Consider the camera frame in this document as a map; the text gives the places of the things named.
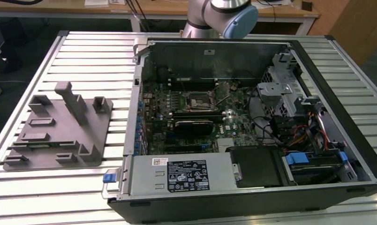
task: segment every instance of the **aluminum extrusion table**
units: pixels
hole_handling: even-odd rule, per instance
[[[0,133],[0,225],[85,224],[121,225],[123,218],[101,198],[101,175],[121,165],[124,130],[132,86],[132,42],[137,37],[176,38],[175,33],[60,32]],[[334,40],[315,36],[251,35],[252,39],[296,39],[327,80],[349,114],[377,152],[377,88]],[[3,170],[7,147],[16,140],[33,94],[59,99],[53,87],[71,81],[75,94],[104,96],[113,101],[107,146],[100,166],[68,170]],[[304,80],[311,92],[312,87]],[[108,185],[108,191],[117,187]],[[326,210],[231,217],[182,224],[375,224],[377,194]]]

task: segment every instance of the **metal bracket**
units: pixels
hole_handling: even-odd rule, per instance
[[[133,43],[132,43],[132,51],[133,51],[133,55],[137,57],[143,54],[143,50],[147,48],[148,46],[148,39],[145,37],[139,37],[136,39],[133,39]]]
[[[278,105],[282,95],[291,93],[291,89],[279,83],[259,83],[256,90],[263,103],[270,107]]]

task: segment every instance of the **wire bundle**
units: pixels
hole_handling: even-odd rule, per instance
[[[136,20],[137,20],[137,22],[139,22],[139,25],[140,25],[140,27],[141,27],[141,29],[143,29],[143,31],[144,31],[144,32],[149,32],[148,20],[147,20],[145,14],[144,14],[144,12],[143,12],[143,9],[141,9],[141,7],[140,7],[140,5],[139,5],[137,0],[135,0],[135,3],[136,3],[136,5],[137,5],[137,7],[139,7],[139,11],[140,11],[140,14],[141,14],[141,16],[143,16],[143,18],[144,18],[145,23],[141,22],[141,19],[140,19],[140,17],[139,17],[139,12],[137,12],[137,10],[136,10],[136,7],[135,7],[135,5],[133,5],[132,0],[125,0],[125,3],[127,3],[127,5],[128,5],[128,8],[131,9],[132,15],[133,15],[133,17],[136,18]]]

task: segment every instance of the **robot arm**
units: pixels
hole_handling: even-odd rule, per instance
[[[183,38],[243,38],[258,20],[250,0],[190,0]]]

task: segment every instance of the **barcode sticker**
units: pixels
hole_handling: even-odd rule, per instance
[[[168,158],[152,158],[152,165],[167,165]]]

